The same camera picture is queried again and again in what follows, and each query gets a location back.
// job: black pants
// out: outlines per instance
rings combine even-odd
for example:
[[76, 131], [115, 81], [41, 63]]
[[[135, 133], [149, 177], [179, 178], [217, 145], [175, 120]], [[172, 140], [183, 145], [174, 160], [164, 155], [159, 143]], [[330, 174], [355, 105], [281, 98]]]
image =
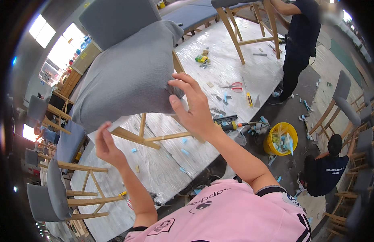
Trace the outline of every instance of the black pants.
[[294, 54], [286, 53], [283, 66], [284, 90], [280, 95], [281, 101], [285, 101], [290, 95], [292, 95], [293, 91], [297, 86], [297, 83], [299, 82], [299, 75], [301, 71], [307, 67], [307, 65], [307, 62], [301, 61], [299, 58], [295, 57]]
[[312, 195], [313, 191], [318, 187], [318, 168], [316, 166], [315, 157], [308, 155], [304, 160], [304, 180], [308, 183], [307, 191]]

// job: wooden chair frame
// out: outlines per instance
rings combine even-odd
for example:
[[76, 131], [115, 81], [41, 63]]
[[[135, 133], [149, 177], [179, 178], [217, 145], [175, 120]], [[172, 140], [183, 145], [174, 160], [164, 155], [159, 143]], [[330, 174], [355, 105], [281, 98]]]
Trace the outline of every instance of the wooden chair frame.
[[[181, 65], [180, 60], [179, 60], [175, 51], [172, 51], [172, 58], [173, 58], [173, 65], [174, 65], [174, 68], [175, 68], [176, 72], [177, 73], [184, 72], [184, 68]], [[147, 146], [147, 147], [151, 147], [151, 148], [154, 148], [154, 149], [160, 149], [160, 145], [154, 143], [155, 141], [161, 141], [161, 140], [166, 140], [166, 139], [175, 139], [175, 138], [181, 138], [181, 137], [186, 137], [186, 136], [193, 136], [194, 138], [199, 140], [199, 142], [201, 142], [201, 143], [205, 142], [205, 140], [203, 138], [201, 138], [199, 135], [193, 134], [193, 133], [189, 132], [188, 130], [187, 130], [187, 132], [183, 132], [183, 133], [168, 134], [168, 135], [164, 135], [164, 136], [159, 136], [159, 137], [147, 138], [146, 139], [146, 138], [144, 138], [144, 129], [145, 129], [146, 117], [147, 117], [146, 113], [143, 113], [141, 115], [141, 124], [140, 124], [139, 135], [134, 134], [134, 133], [132, 133], [132, 132], [130, 132], [130, 131], [124, 129], [124, 128], [121, 128], [121, 127], [117, 127], [111, 133], [115, 136], [120, 137], [120, 138], [127, 139], [129, 141], [132, 141], [132, 142], [135, 142], [135, 143]], [[177, 115], [172, 116], [172, 117], [173, 117], [173, 119], [176, 120], [176, 122], [180, 123], [179, 117]]]
[[[245, 60], [243, 58], [240, 46], [241, 45], [252, 44], [252, 43], [258, 43], [258, 42], [274, 41], [274, 45], [275, 45], [275, 48], [276, 48], [276, 57], [277, 57], [278, 60], [280, 59], [280, 47], [279, 47], [279, 41], [278, 41], [277, 26], [276, 26], [276, 22], [275, 22], [275, 19], [274, 19], [273, 6], [270, 3], [270, 0], [264, 0], [264, 4], [265, 4], [265, 10], [266, 10], [267, 16], [269, 18], [270, 25], [272, 26], [272, 29], [268, 28], [267, 25], [264, 22], [262, 22], [258, 5], [256, 3], [252, 3], [252, 6], [253, 6], [253, 8], [255, 10], [255, 13], [256, 13], [258, 23], [259, 23], [260, 28], [261, 28], [262, 36], [264, 38], [255, 39], [255, 40], [246, 40], [246, 41], [243, 41], [243, 39], [242, 39], [242, 36], [241, 36], [241, 33], [238, 29], [237, 23], [235, 22], [233, 12], [230, 10], [230, 8], [226, 7], [226, 13], [227, 14], [223, 11], [222, 7], [216, 8], [216, 11], [218, 12], [219, 17], [222, 19], [224, 26], [226, 27], [227, 31], [229, 32], [229, 35], [230, 35], [230, 37], [231, 37], [231, 39], [234, 43], [235, 49], [237, 50], [238, 56], [241, 59], [241, 63], [243, 65], [245, 64]], [[233, 27], [231, 27], [230, 22], [227, 18], [227, 15], [229, 16], [231, 22], [233, 23], [234, 29], [233, 29]], [[266, 28], [267, 31], [273, 37], [266, 37], [265, 38], [264, 28]]]
[[[52, 157], [46, 156], [44, 154], [38, 154], [40, 157], [45, 158], [46, 160], [52, 159]], [[39, 164], [40, 167], [48, 168], [48, 166], [44, 164]], [[116, 196], [116, 197], [105, 197], [103, 191], [101, 190], [101, 187], [99, 186], [97, 179], [95, 178], [94, 172], [108, 172], [107, 168], [100, 168], [100, 167], [89, 167], [84, 165], [78, 165], [73, 163], [67, 163], [67, 162], [60, 162], [58, 161], [58, 167], [62, 169], [68, 169], [68, 170], [80, 170], [80, 171], [86, 171], [85, 181], [82, 185], [81, 191], [72, 191], [67, 190], [66, 195], [67, 196], [97, 196], [98, 193], [96, 192], [85, 192], [87, 180], [89, 176], [92, 177], [95, 187], [97, 188], [101, 198], [87, 198], [87, 199], [75, 199], [75, 198], [68, 198], [68, 206], [69, 207], [77, 207], [77, 206], [88, 206], [88, 205], [96, 205], [99, 206], [93, 213], [89, 214], [73, 214], [70, 218], [66, 220], [81, 220], [81, 219], [87, 219], [87, 218], [97, 218], [102, 216], [107, 216], [109, 213], [99, 213], [99, 210], [108, 202], [115, 202], [124, 200], [124, 196]]]

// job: sneaker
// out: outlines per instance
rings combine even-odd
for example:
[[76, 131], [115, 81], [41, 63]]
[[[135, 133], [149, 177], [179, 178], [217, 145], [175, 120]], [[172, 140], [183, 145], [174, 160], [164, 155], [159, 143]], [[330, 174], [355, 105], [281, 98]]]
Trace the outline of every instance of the sneaker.
[[270, 105], [277, 105], [277, 104], [283, 104], [284, 102], [280, 100], [279, 97], [272, 97], [270, 96], [267, 101], [266, 101], [268, 104]]

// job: worker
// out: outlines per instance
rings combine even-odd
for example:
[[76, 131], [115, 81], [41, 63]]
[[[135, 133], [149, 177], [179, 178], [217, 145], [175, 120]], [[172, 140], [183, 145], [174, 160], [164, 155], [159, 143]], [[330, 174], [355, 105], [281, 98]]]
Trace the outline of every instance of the worker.
[[207, 97], [184, 73], [168, 84], [184, 91], [190, 109], [170, 95], [180, 123], [211, 143], [245, 183], [216, 180], [186, 206], [157, 220], [154, 202], [107, 130], [97, 131], [97, 156], [120, 172], [136, 215], [126, 242], [134, 241], [309, 241], [310, 226], [300, 204], [279, 185], [267, 166], [213, 122]]
[[44, 140], [52, 142], [54, 144], [58, 144], [60, 135], [56, 132], [49, 130], [47, 127], [40, 125], [37, 123], [34, 127], [34, 134], [37, 135], [36, 140], [42, 137]]
[[316, 158], [308, 155], [304, 161], [304, 172], [299, 172], [297, 183], [301, 190], [314, 197], [324, 196], [336, 186], [342, 176], [354, 150], [354, 139], [351, 140], [346, 156], [339, 157], [342, 149], [342, 138], [339, 134], [331, 136], [328, 151]]
[[[281, 0], [270, 0], [278, 13], [275, 16], [289, 31], [285, 46], [284, 77], [282, 93], [278, 97], [269, 97], [268, 104], [282, 104], [292, 95], [299, 81], [299, 75], [308, 63], [309, 57], [316, 55], [316, 41], [320, 32], [319, 4], [314, 0], [298, 0], [284, 3]], [[280, 14], [292, 15], [289, 23]]]

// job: yellow bucket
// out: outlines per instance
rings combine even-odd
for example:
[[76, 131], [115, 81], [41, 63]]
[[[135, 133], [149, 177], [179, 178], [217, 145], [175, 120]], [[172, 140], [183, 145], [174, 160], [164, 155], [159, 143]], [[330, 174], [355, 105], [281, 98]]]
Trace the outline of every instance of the yellow bucket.
[[278, 152], [276, 150], [276, 148], [273, 146], [273, 141], [272, 141], [273, 132], [277, 131], [280, 128], [280, 126], [281, 126], [281, 130], [286, 130], [285, 133], [289, 133], [289, 135], [292, 137], [292, 139], [293, 139], [293, 151], [296, 149], [298, 138], [297, 138], [297, 133], [296, 133], [295, 128], [293, 128], [293, 126], [290, 125], [289, 123], [281, 122], [281, 123], [277, 123], [275, 126], [273, 126], [273, 128], [270, 130], [269, 134], [264, 139], [264, 150], [268, 154], [272, 154], [272, 155], [276, 154], [278, 156], [285, 156], [285, 155], [291, 153], [290, 150], [287, 151], [286, 153]]

